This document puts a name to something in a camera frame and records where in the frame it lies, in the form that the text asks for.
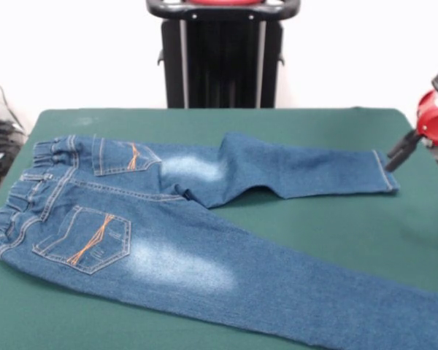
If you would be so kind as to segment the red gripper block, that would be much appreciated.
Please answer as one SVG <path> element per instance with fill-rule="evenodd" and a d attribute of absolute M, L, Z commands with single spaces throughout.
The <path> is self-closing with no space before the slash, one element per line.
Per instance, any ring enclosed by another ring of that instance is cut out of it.
<path fill-rule="evenodd" d="M 416 150 L 420 140 L 425 137 L 438 147 L 438 92 L 430 90 L 419 101 L 415 130 L 407 132 L 387 153 L 385 170 L 395 171 Z"/>

